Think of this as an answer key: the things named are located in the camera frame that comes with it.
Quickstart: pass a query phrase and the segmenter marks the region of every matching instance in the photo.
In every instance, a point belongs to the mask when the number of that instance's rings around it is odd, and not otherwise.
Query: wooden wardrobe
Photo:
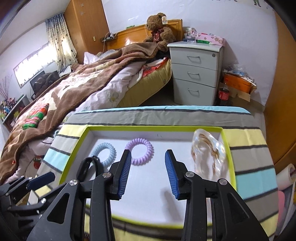
[[[290,163],[296,166],[296,42],[278,14],[276,22],[278,59],[264,117],[266,141],[278,173]]]
[[[100,38],[105,37],[109,28],[101,0],[71,0],[64,16],[80,64],[83,64],[84,52],[103,51]]]

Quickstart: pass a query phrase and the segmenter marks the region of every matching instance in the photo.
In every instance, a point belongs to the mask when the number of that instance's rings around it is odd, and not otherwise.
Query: teddy bear
[[[164,13],[152,15],[147,19],[146,28],[151,31],[152,36],[144,40],[144,42],[157,42],[157,48],[160,51],[167,52],[168,44],[176,41],[176,38],[169,27],[165,27],[162,17],[166,17]]]

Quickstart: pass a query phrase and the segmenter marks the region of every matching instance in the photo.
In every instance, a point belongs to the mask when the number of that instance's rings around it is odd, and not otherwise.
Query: floor
[[[247,111],[249,111],[255,120],[257,121],[258,126],[260,127],[262,134],[266,140],[266,128],[265,128],[265,119],[263,114],[263,106],[257,102],[247,102],[240,98],[232,99],[233,106],[239,106]],[[141,106],[160,106],[160,105],[179,105],[174,102],[173,97],[173,87],[168,83],[164,88],[162,88],[155,95],[151,96],[148,100],[141,104]]]

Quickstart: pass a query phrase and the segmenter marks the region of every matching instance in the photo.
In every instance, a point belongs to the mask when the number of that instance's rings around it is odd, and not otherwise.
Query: white nightstand
[[[221,73],[223,47],[190,42],[168,44],[172,60],[174,101],[213,105]]]

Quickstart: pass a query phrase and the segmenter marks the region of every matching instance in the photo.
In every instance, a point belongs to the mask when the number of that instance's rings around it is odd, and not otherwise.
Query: tray
[[[145,138],[152,144],[154,155],[151,161],[144,165],[131,166],[124,196],[120,201],[111,201],[112,217],[137,225],[182,228],[186,201],[177,201],[172,194],[164,155],[167,149],[172,149],[176,159],[185,163],[189,171],[194,171],[191,143],[193,133],[198,128],[210,132],[224,143],[228,171],[222,177],[236,189],[233,161],[223,128],[208,126],[89,126],[77,142],[60,183],[76,177],[80,162],[88,157],[98,144],[111,143],[117,152],[115,161],[119,161],[130,140]],[[145,152],[146,146],[138,145],[133,148],[132,156],[141,157]],[[108,156],[107,149],[99,154],[101,160]],[[90,179],[92,175],[90,169],[87,178]],[[207,214],[208,225],[211,225],[209,200]]]

